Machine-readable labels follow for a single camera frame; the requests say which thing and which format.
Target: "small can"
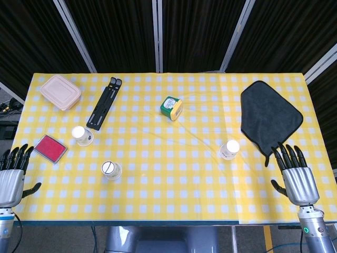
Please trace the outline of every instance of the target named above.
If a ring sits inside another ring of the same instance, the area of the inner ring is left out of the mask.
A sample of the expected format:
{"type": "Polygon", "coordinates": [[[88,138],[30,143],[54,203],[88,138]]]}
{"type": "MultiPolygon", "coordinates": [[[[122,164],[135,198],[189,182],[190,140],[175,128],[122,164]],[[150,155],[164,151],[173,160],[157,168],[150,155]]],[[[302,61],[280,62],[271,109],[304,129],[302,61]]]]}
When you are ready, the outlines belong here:
{"type": "Polygon", "coordinates": [[[122,175],[122,167],[118,163],[112,161],[104,162],[101,170],[109,180],[116,180],[122,175]]]}
{"type": "Polygon", "coordinates": [[[240,145],[235,140],[229,140],[227,143],[220,146],[220,156],[225,160],[233,160],[235,155],[240,150],[240,145]]]}
{"type": "Polygon", "coordinates": [[[72,129],[72,136],[80,146],[88,146],[94,140],[94,134],[80,125],[72,129]]]}
{"type": "Polygon", "coordinates": [[[168,96],[160,106],[161,112],[170,118],[176,120],[183,110],[183,101],[174,97],[168,96]]]}

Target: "pink plastic container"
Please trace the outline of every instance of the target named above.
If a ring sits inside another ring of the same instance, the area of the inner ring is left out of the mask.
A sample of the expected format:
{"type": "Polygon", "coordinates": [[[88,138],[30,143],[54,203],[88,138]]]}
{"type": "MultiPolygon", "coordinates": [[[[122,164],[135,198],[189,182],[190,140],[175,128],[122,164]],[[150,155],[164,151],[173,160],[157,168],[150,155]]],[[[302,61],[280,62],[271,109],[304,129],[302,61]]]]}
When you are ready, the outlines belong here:
{"type": "Polygon", "coordinates": [[[52,76],[40,89],[41,94],[62,111],[80,100],[81,90],[60,75],[52,76]]]}

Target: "red ink pad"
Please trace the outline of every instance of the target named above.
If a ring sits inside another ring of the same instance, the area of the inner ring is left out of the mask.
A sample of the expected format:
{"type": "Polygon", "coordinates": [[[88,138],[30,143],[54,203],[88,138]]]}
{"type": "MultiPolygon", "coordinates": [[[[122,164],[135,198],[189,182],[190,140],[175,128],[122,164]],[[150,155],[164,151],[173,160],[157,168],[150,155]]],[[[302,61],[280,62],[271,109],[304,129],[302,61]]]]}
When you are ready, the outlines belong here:
{"type": "Polygon", "coordinates": [[[53,164],[56,164],[67,151],[67,147],[52,137],[44,135],[34,147],[34,150],[53,164]]]}

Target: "robot finger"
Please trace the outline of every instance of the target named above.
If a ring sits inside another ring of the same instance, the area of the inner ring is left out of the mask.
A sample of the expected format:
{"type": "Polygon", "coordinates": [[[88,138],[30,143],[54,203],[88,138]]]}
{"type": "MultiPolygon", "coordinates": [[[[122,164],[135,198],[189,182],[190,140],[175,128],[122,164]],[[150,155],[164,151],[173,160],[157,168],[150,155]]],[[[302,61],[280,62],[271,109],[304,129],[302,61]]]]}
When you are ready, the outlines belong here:
{"type": "Polygon", "coordinates": [[[273,151],[273,153],[276,157],[276,162],[277,162],[277,164],[278,164],[278,166],[281,170],[281,173],[282,173],[282,171],[286,169],[286,167],[284,165],[284,162],[282,160],[282,157],[281,157],[280,153],[276,150],[276,148],[272,147],[272,151],[273,151]]]}
{"type": "Polygon", "coordinates": [[[15,157],[17,152],[19,151],[19,148],[16,147],[11,151],[11,153],[8,156],[7,164],[6,164],[6,170],[10,170],[13,168],[14,162],[15,162],[15,157]]]}
{"type": "Polygon", "coordinates": [[[300,148],[297,147],[297,146],[294,146],[294,148],[295,148],[295,151],[297,153],[297,157],[299,158],[300,166],[307,167],[304,155],[303,155],[302,151],[300,150],[300,148]]]}
{"type": "Polygon", "coordinates": [[[288,195],[286,194],[286,189],[281,187],[275,180],[271,180],[271,183],[272,183],[272,185],[273,185],[273,187],[275,188],[276,191],[278,191],[280,194],[283,194],[286,197],[288,197],[288,195]]]}
{"type": "Polygon", "coordinates": [[[6,168],[7,158],[10,153],[10,149],[6,150],[4,154],[0,158],[0,170],[4,170],[6,168]]]}
{"type": "Polygon", "coordinates": [[[15,162],[14,162],[13,169],[19,169],[23,154],[25,153],[25,150],[27,149],[27,147],[28,147],[28,144],[24,144],[19,149],[19,152],[17,153],[16,159],[15,159],[15,162]]]}
{"type": "Polygon", "coordinates": [[[281,152],[282,152],[282,157],[285,163],[285,166],[289,169],[294,167],[292,161],[290,160],[290,157],[288,155],[288,152],[286,151],[285,147],[283,146],[283,144],[281,142],[278,142],[281,152]]]}
{"type": "Polygon", "coordinates": [[[289,152],[291,161],[292,161],[292,163],[294,164],[294,166],[295,166],[295,167],[299,167],[299,166],[300,166],[300,163],[299,163],[299,161],[298,161],[298,159],[297,159],[297,156],[296,156],[294,150],[293,150],[293,149],[291,148],[291,146],[288,145],[288,144],[285,145],[285,147],[286,147],[286,149],[288,149],[288,152],[289,152]]]}
{"type": "Polygon", "coordinates": [[[23,156],[23,159],[21,161],[19,169],[23,170],[23,175],[26,175],[26,170],[29,164],[29,158],[31,157],[31,153],[33,152],[34,147],[31,146],[29,149],[27,149],[26,153],[23,156]]]}
{"type": "Polygon", "coordinates": [[[22,192],[22,198],[25,198],[25,197],[27,197],[27,196],[29,196],[29,195],[32,195],[32,194],[36,193],[37,190],[38,190],[40,187],[41,187],[41,183],[39,182],[39,183],[36,183],[36,184],[34,185],[34,187],[32,187],[31,189],[24,190],[24,191],[22,192]]]}

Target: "green tin can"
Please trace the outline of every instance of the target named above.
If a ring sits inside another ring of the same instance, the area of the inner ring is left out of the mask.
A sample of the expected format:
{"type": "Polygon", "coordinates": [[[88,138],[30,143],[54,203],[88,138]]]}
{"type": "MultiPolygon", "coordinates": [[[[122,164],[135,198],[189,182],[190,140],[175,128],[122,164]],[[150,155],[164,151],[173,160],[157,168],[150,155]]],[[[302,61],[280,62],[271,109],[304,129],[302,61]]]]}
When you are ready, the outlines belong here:
{"type": "Polygon", "coordinates": [[[181,99],[168,96],[160,106],[160,110],[165,116],[174,121],[179,117],[183,110],[183,102],[181,99]]]}

